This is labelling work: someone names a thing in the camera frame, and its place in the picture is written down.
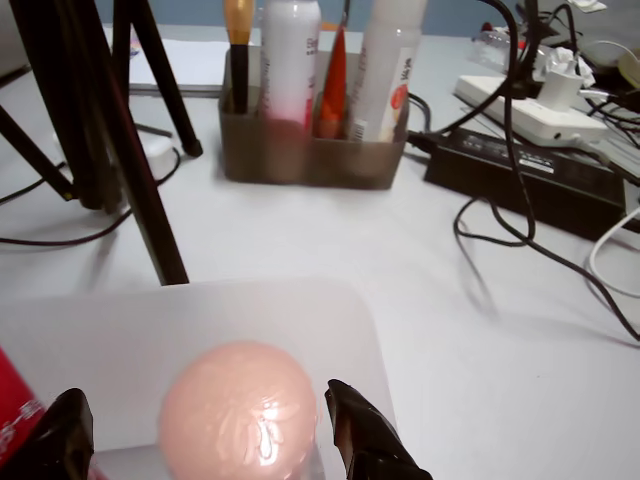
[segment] power strip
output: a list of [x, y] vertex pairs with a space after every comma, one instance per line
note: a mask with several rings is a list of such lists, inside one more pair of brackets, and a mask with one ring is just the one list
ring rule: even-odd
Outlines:
[[[516, 145], [516, 158], [536, 219], [597, 240], [626, 215], [622, 179], [595, 164]], [[504, 140], [454, 131], [431, 153], [425, 181], [524, 213]]]
[[[462, 76], [455, 94], [471, 106], [484, 102], [504, 82], [504, 77]], [[497, 122], [504, 121], [504, 97], [499, 97], [484, 113]], [[556, 112], [534, 99], [513, 101], [513, 131], [542, 147], [571, 146], [579, 136], [586, 142], [597, 142], [608, 134], [607, 126], [582, 112], [570, 109]]]

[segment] desk organizer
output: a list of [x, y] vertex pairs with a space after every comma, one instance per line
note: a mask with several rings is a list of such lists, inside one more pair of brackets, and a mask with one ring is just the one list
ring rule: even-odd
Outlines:
[[[318, 53], [316, 99], [327, 74], [329, 52]], [[356, 54], [347, 55], [347, 90], [352, 91], [358, 71]], [[259, 115], [260, 47], [249, 47], [248, 114], [236, 115], [232, 104], [229, 55], [219, 102], [222, 161], [229, 180], [245, 183], [293, 184], [316, 187], [388, 190], [404, 151], [407, 113], [398, 125], [394, 143], [360, 143], [346, 140], [291, 139], [279, 147], [269, 141], [268, 123]]]

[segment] white cable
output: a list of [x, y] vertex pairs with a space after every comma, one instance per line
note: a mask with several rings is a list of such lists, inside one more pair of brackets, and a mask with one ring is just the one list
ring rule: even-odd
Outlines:
[[627, 52], [629, 55], [631, 55], [631, 58], [633, 58], [636, 61], [636, 63], [640, 66], [640, 60], [638, 59], [635, 53], [633, 53], [629, 48], [625, 47], [621, 43], [612, 42], [611, 40], [596, 40], [595, 42], [589, 42], [586, 45], [582, 45], [580, 47], [580, 51], [584, 52], [587, 48], [592, 47], [594, 45], [613, 45], [614, 47], [621, 48], [622, 50]]
[[636, 217], [636, 215], [640, 214], [640, 208], [634, 210], [633, 212], [631, 212], [629, 215], [627, 215], [623, 220], [621, 220], [615, 227], [613, 227], [611, 230], [609, 230], [607, 233], [605, 233], [605, 235], [598, 240], [598, 243], [596, 243], [596, 246], [593, 247], [593, 251], [591, 252], [591, 255], [589, 256], [589, 269], [591, 270], [591, 272], [593, 273], [593, 275], [600, 280], [602, 283], [604, 283], [607, 287], [609, 287], [611, 290], [621, 293], [622, 295], [626, 295], [627, 297], [631, 297], [631, 298], [640, 298], [640, 292], [629, 292], [623, 288], [619, 288], [615, 285], [613, 285], [611, 282], [609, 282], [607, 279], [605, 279], [600, 272], [598, 272], [598, 269], [596, 268], [596, 257], [598, 256], [598, 253], [600, 252], [600, 250], [602, 249], [603, 245], [605, 243], [607, 243], [611, 237], [618, 231], [620, 230], [622, 227], [624, 227], [630, 220], [632, 220], [633, 218]]

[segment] white crumpled object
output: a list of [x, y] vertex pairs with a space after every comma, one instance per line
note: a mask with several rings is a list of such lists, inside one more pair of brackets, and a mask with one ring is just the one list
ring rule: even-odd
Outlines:
[[575, 5], [584, 13], [595, 13], [606, 10], [607, 6], [598, 0], [567, 0], [571, 5]]
[[[546, 77], [547, 72], [565, 73], [573, 60], [574, 56], [571, 50], [563, 47], [556, 48], [547, 55], [543, 76]], [[596, 83], [593, 70], [585, 63], [582, 57], [578, 57], [578, 62], [583, 85], [585, 88], [592, 87]]]

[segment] pink ball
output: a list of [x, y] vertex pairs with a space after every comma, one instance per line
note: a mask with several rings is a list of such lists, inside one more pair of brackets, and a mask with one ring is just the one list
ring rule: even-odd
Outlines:
[[289, 354], [233, 343], [171, 387], [159, 442], [176, 480], [286, 480], [303, 468], [316, 419], [311, 381]]

